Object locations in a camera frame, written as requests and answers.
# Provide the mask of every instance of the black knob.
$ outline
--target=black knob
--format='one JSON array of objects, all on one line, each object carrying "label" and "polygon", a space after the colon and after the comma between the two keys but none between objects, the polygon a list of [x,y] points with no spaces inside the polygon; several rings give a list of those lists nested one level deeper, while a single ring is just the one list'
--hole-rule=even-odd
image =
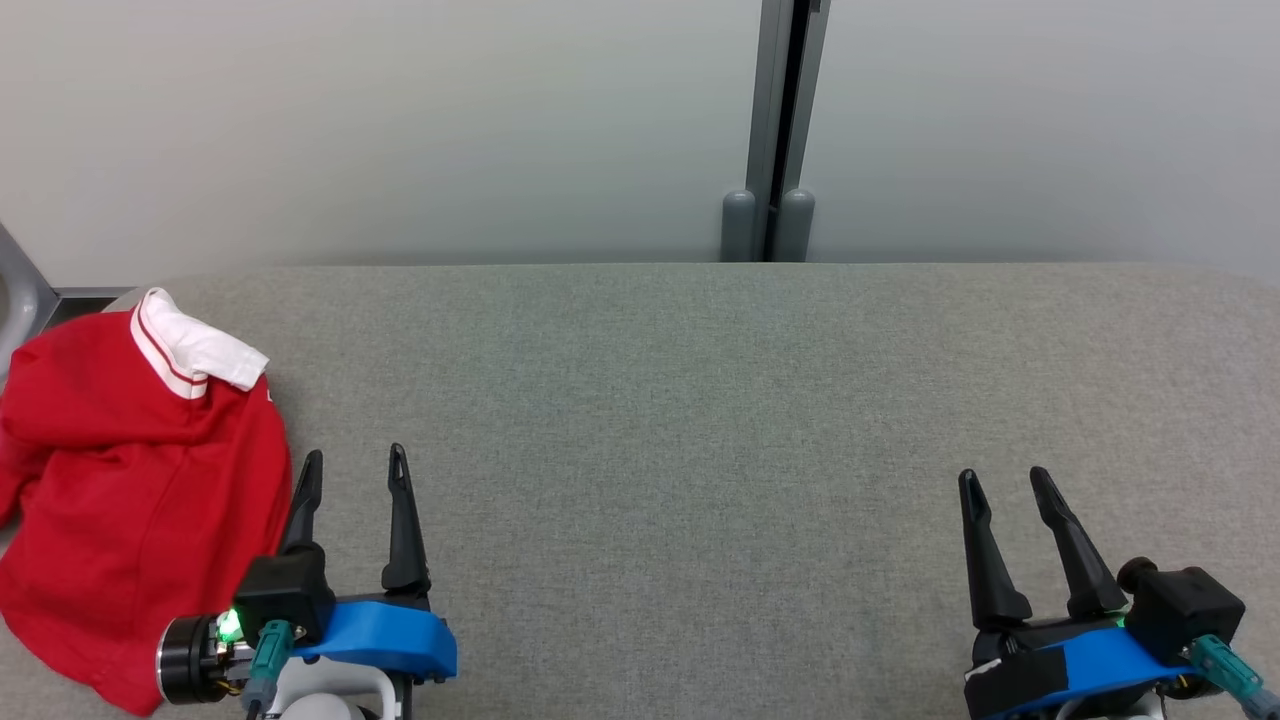
[{"label": "black knob", "polygon": [[1138,583],[1142,577],[1147,573],[1155,573],[1160,570],[1149,557],[1134,557],[1133,560],[1124,564],[1120,571],[1116,573],[1116,582],[1120,583],[1120,589],[1129,594],[1138,592]]}]

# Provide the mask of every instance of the white robot part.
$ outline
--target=white robot part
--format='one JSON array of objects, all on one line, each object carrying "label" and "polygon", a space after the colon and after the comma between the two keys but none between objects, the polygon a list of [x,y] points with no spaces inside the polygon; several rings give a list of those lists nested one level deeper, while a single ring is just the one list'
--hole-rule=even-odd
[{"label": "white robot part", "polygon": [[[387,676],[387,673],[367,665],[335,662],[328,657],[321,657],[311,664],[303,662],[298,657],[291,657],[284,664],[284,669],[280,670],[275,702],[262,714],[262,717],[268,720],[347,720],[349,715],[355,720],[362,720],[360,710],[342,700],[346,696],[356,694],[379,696],[381,707],[378,715],[383,720],[398,720],[402,716],[399,702],[396,700],[396,685]],[[316,696],[329,696],[338,700],[348,715],[342,715],[342,708],[330,700],[311,700]],[[297,711],[294,711],[294,706],[300,706]]]}]

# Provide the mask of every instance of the white wall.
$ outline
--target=white wall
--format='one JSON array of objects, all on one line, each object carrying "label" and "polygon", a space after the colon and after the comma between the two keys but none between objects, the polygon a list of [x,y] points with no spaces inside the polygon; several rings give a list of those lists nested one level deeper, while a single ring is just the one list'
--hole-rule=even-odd
[{"label": "white wall", "polygon": [[810,260],[1280,281],[1280,3],[831,0]]},{"label": "white wall", "polygon": [[54,286],[713,260],[758,0],[8,0],[0,223]]}]

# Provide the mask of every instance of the red shirt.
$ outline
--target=red shirt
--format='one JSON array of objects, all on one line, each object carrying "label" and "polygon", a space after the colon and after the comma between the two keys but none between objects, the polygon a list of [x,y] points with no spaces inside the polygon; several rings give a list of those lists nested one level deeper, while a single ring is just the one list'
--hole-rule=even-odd
[{"label": "red shirt", "polygon": [[289,503],[266,357],[163,290],[13,356],[0,397],[0,614],[51,669],[134,715],[177,616],[230,605]]}]

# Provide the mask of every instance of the white collar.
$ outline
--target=white collar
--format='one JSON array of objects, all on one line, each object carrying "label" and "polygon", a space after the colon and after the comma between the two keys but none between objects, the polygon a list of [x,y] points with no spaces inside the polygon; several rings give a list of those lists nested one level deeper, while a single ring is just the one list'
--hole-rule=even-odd
[{"label": "white collar", "polygon": [[133,342],[174,395],[204,397],[209,377],[248,391],[266,369],[266,356],[234,337],[183,315],[159,287],[142,296],[129,319]]}]

